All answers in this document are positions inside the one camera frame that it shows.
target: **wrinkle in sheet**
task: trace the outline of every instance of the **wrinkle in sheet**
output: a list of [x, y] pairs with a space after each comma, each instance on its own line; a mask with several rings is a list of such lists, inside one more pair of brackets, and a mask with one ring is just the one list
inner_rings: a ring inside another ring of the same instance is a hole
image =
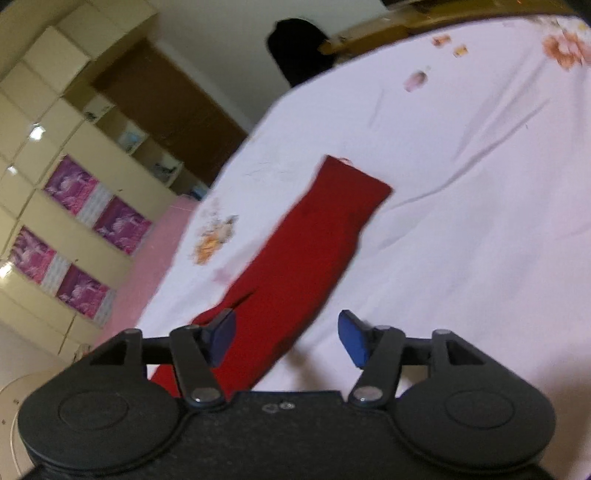
[[493, 142], [492, 144], [488, 145], [487, 147], [483, 148], [482, 150], [480, 150], [478, 153], [476, 153], [475, 155], [473, 155], [470, 160], [468, 162], [466, 162], [466, 164], [458, 169], [457, 172], [454, 173], [454, 175], [452, 175], [445, 183], [443, 183], [441, 186], [430, 190], [429, 192], [425, 192], [422, 195], [418, 195], [416, 197], [410, 198], [408, 200], [405, 200], [401, 203], [398, 203], [396, 205], [392, 205], [389, 210], [392, 209], [397, 209], [400, 207], [403, 207], [405, 205], [409, 205], [410, 203], [415, 203], [415, 202], [419, 202], [421, 200], [424, 200], [426, 198], [432, 197], [438, 193], [441, 193], [442, 191], [446, 190], [447, 188], [449, 188], [450, 186], [452, 186], [453, 184], [455, 184], [455, 182], [457, 182], [458, 180], [460, 180], [462, 177], [464, 177], [465, 175], [467, 175], [468, 173], [470, 173], [472, 171], [472, 169], [474, 169], [474, 167], [476, 167], [482, 160], [484, 160], [490, 153], [492, 153], [493, 151], [495, 151], [500, 145], [502, 145], [505, 141], [507, 141], [508, 139], [510, 139], [521, 127], [523, 127], [530, 119], [532, 119], [533, 117], [535, 117], [538, 113], [540, 113], [542, 111], [542, 109], [549, 103], [549, 100], [546, 100], [545, 102], [543, 102], [540, 106], [538, 106], [538, 108], [536, 108], [533, 112], [531, 112], [529, 115], [527, 115], [525, 118], [523, 118], [516, 126], [514, 126], [511, 130], [509, 130], [504, 137], [500, 138], [499, 140]]

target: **circular mount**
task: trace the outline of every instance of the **circular mount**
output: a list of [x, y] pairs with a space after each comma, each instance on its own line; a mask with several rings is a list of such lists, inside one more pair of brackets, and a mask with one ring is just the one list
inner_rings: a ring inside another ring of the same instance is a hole
[[416, 384], [394, 421], [411, 447], [451, 468], [496, 472], [532, 461], [554, 433], [550, 402], [500, 369], [458, 366]]
[[110, 471], [149, 458], [173, 434], [178, 406], [159, 385], [121, 367], [93, 366], [76, 380], [59, 375], [23, 403], [18, 427], [34, 458]]

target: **white wall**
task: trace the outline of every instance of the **white wall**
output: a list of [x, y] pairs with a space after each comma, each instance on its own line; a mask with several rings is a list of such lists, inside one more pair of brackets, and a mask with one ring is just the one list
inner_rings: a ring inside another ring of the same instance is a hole
[[243, 128], [289, 84], [267, 52], [275, 22], [302, 17], [328, 35], [386, 11], [380, 0], [152, 0], [156, 45]]
[[0, 390], [23, 375], [64, 367], [63, 360], [0, 324]]

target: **wooden headboard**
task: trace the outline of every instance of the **wooden headboard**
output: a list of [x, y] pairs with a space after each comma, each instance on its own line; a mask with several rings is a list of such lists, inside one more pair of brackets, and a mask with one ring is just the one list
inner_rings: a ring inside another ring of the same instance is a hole
[[348, 59], [413, 35], [492, 17], [573, 15], [560, 0], [411, 0], [391, 11], [339, 32], [320, 47], [324, 54]]

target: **floral pattern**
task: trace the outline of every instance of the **floral pattern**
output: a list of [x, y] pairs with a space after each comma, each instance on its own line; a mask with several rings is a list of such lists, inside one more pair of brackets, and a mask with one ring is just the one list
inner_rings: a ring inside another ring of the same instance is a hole
[[557, 35], [548, 35], [542, 45], [544, 53], [555, 59], [564, 70], [570, 70], [575, 64], [591, 64], [591, 45], [576, 33], [562, 31]]

